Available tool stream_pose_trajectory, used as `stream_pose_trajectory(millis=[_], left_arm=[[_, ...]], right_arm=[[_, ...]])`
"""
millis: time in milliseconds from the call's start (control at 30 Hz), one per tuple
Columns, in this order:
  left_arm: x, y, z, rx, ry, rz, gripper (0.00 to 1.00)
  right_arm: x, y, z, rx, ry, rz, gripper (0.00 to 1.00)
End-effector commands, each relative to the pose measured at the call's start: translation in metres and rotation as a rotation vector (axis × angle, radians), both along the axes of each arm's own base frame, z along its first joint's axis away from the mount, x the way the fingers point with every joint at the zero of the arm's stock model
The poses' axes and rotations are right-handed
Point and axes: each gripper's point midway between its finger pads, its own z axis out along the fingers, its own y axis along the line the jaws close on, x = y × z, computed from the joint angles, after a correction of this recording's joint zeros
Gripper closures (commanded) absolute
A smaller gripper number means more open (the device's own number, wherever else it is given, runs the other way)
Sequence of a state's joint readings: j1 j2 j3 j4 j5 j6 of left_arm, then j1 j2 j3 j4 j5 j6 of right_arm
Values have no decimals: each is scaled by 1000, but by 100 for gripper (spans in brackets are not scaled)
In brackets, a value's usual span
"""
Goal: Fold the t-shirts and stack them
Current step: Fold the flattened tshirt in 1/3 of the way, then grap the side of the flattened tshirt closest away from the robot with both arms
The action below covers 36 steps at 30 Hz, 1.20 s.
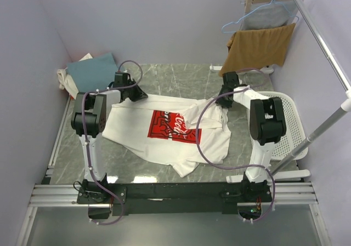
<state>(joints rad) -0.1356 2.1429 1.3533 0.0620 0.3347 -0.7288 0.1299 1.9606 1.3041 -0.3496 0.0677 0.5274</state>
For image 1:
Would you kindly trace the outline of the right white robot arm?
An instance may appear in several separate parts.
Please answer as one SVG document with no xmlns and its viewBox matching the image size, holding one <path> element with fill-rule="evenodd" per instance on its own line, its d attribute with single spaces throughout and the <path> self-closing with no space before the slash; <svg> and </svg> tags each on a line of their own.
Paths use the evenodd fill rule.
<svg viewBox="0 0 351 246">
<path fill-rule="evenodd" d="M 260 195 L 260 189 L 255 183 L 267 179 L 266 170 L 270 165 L 273 150 L 286 134 L 282 100 L 279 97 L 265 96 L 251 89 L 240 81 L 236 72 L 223 75 L 223 85 L 219 94 L 224 95 L 216 100 L 216 104 L 221 107 L 231 108 L 236 102 L 246 107 L 248 111 L 252 153 L 250 166 L 243 176 L 249 183 L 241 187 L 241 197 L 252 202 Z"/>
</svg>

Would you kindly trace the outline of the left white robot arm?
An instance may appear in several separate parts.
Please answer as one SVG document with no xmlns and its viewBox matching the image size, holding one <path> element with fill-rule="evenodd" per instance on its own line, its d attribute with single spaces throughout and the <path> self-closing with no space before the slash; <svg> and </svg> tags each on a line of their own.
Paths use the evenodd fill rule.
<svg viewBox="0 0 351 246">
<path fill-rule="evenodd" d="M 110 195 L 107 173 L 100 158 L 107 112 L 113 104 L 120 104 L 127 99 L 136 102 L 147 97 L 127 72 L 116 72 L 114 81 L 102 92 L 96 91 L 88 95 L 78 93 L 76 96 L 71 127 L 83 148 L 85 174 L 81 187 L 97 203 L 106 202 Z"/>
</svg>

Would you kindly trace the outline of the white t-shirt red print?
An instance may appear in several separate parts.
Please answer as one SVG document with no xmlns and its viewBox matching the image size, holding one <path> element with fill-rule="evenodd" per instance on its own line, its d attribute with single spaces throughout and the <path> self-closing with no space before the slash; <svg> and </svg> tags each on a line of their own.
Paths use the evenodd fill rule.
<svg viewBox="0 0 351 246">
<path fill-rule="evenodd" d="M 149 95 L 114 104 L 102 136 L 145 161 L 170 165 L 180 177 L 228 155 L 228 111 L 209 100 Z"/>
</svg>

